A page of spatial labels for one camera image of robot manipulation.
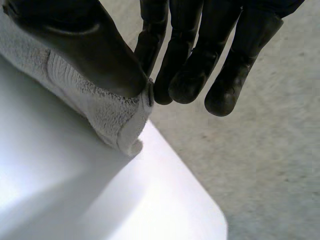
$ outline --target black glove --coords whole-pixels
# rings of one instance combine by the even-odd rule
[[[304,0],[140,0],[143,30],[135,54],[149,75],[171,13],[172,34],[154,84],[155,101],[194,101],[210,77],[236,22],[223,68],[205,98],[213,115],[232,112],[261,49]],[[200,15],[199,38],[194,45]]]
[[[4,11],[96,86],[131,98],[147,77],[98,0],[7,0]]]

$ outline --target white table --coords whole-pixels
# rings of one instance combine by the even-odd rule
[[[1,240],[227,239],[223,213],[151,122],[130,160],[0,57],[0,127]]]

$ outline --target gloved hand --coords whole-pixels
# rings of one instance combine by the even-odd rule
[[[87,118],[106,144],[138,154],[153,84],[99,1],[1,5],[9,17],[0,11],[0,55]]]
[[[232,46],[204,104],[213,115],[232,112],[261,49],[304,0],[140,0],[143,30],[135,54],[149,75],[171,13],[171,39],[154,84],[154,99],[194,101],[210,77],[236,22]],[[200,15],[199,38],[194,45]]]
[[[95,86],[126,98],[145,88],[137,58],[98,0],[5,0],[3,7],[16,25]]]

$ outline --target black leather glove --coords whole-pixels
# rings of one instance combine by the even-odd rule
[[[304,0],[140,0],[143,30],[135,54],[149,75],[171,13],[171,39],[154,84],[155,101],[194,101],[210,77],[236,22],[223,68],[205,98],[213,115],[232,112],[261,49]],[[199,38],[194,45],[200,16]]]
[[[6,0],[3,9],[96,86],[127,98],[145,88],[147,76],[98,0]]]

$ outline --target gloved fingertip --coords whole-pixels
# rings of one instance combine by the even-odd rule
[[[180,104],[192,103],[200,94],[205,82],[204,74],[192,76],[188,72],[178,72],[169,85],[169,96]]]

